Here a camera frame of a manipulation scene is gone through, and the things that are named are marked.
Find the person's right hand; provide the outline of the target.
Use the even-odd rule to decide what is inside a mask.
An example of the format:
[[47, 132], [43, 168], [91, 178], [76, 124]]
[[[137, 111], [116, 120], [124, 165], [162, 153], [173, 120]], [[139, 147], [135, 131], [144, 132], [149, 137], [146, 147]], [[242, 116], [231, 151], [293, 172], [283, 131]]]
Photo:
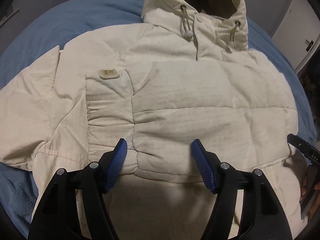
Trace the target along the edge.
[[319, 208], [319, 167], [309, 165], [303, 177], [300, 197], [302, 219], [312, 219]]

